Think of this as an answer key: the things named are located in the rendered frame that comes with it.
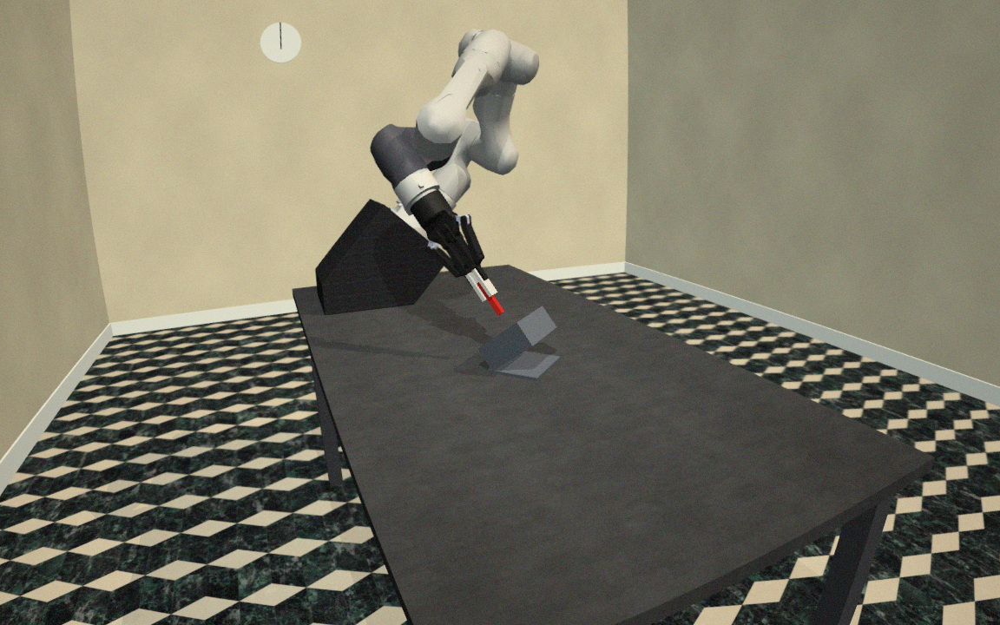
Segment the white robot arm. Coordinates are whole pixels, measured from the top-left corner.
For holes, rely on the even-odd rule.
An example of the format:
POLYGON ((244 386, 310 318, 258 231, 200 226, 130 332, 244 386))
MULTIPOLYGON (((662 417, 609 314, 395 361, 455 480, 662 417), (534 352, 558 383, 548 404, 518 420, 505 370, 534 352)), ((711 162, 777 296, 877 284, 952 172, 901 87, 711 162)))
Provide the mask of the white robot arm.
POLYGON ((539 68, 538 53, 501 31, 472 29, 459 44, 453 78, 420 109, 416 127, 386 124, 372 139, 372 157, 399 197, 391 210, 427 240, 410 210, 422 195, 444 191, 453 210, 470 188, 470 160, 502 175, 516 166, 510 111, 517 84, 539 68), (467 118, 471 102, 477 120, 467 118))

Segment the grey sloped panel with square hole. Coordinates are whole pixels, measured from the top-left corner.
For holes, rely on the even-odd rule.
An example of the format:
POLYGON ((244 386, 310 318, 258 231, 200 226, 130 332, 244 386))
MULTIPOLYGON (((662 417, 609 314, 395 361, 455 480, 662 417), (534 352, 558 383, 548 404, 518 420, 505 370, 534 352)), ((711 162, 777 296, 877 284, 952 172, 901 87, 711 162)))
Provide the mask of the grey sloped panel with square hole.
POLYGON ((488 372, 538 381, 561 357, 526 351, 553 329, 551 317, 539 307, 477 350, 490 366, 488 372))

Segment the red peg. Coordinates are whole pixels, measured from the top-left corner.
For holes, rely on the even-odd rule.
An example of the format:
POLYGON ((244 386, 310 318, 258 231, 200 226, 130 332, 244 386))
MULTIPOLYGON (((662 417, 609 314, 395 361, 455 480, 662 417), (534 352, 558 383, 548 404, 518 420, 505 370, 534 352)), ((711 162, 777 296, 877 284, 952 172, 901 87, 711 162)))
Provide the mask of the red peg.
POLYGON ((487 293, 485 292, 485 290, 483 289, 483 286, 480 285, 480 282, 477 282, 477 287, 479 287, 480 290, 483 290, 483 294, 484 294, 485 298, 487 298, 487 300, 490 302, 490 306, 493 309, 495 309, 495 312, 496 312, 497 316, 503 315, 504 309, 500 306, 499 302, 497 302, 497 300, 495 298, 495 295, 492 295, 491 297, 489 297, 487 295, 487 293))

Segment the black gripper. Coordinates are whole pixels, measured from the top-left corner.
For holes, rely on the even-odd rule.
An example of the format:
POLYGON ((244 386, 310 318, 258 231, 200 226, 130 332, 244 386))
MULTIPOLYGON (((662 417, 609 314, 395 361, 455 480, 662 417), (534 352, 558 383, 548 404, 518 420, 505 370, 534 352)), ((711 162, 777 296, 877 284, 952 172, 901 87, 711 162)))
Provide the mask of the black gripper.
POLYGON ((429 244, 428 247, 424 247, 425 252, 433 254, 434 258, 439 260, 448 272, 455 274, 456 278, 461 276, 467 278, 470 286, 475 288, 477 296, 483 302, 487 298, 485 298, 483 290, 477 287, 477 282, 480 282, 489 297, 496 295, 495 286, 492 285, 481 266, 484 253, 477 242, 469 214, 457 216, 439 190, 422 195, 419 201, 413 203, 410 210, 421 228, 427 231, 429 244), (464 236, 459 231, 459 225, 464 236), (464 240, 464 237, 467 241, 464 240), (437 244, 440 244, 450 257, 447 253, 442 252, 437 244))

